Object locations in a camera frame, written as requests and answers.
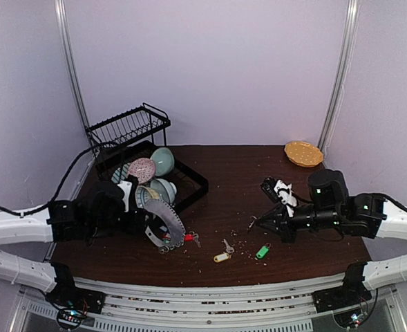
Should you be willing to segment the large metal oval keyring plate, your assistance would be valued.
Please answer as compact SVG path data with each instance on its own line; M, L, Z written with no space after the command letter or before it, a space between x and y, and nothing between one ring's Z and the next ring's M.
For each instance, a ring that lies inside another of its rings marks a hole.
M147 225L145 228L145 235L151 242L158 247L158 252L164 254L175 248L179 248L184 244L184 236L186 230L180 217L176 214L175 210L165 201L161 199L149 199L144 204L144 209L159 217L168 228L170 240L165 243L161 238L158 238L153 231L153 226Z

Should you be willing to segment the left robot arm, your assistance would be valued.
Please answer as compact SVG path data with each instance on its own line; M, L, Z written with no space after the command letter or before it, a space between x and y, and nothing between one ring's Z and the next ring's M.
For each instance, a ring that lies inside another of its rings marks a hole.
M0 246L27 242L91 242L128 228L138 209L135 192L141 180L135 176L125 176L118 183L97 182L86 196L74 200L58 198L74 166L91 151L91 148L85 149L75 157L47 203L23 210L0 206ZM70 269L63 264L39 263L0 250L0 279L44 293L54 292L67 307L77 306L82 299Z

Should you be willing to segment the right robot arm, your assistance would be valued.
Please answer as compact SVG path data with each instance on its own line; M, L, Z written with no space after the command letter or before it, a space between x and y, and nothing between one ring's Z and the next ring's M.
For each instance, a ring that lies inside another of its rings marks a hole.
M249 227L277 234L283 243L294 243L300 231L332 229L341 237L407 240L407 207L384 193L349 194L343 173L321 169L307 178L309 199L297 196L292 186L272 177L261 183L275 207L254 217ZM350 265L336 298L351 305L363 290L407 282L407 254L382 261Z

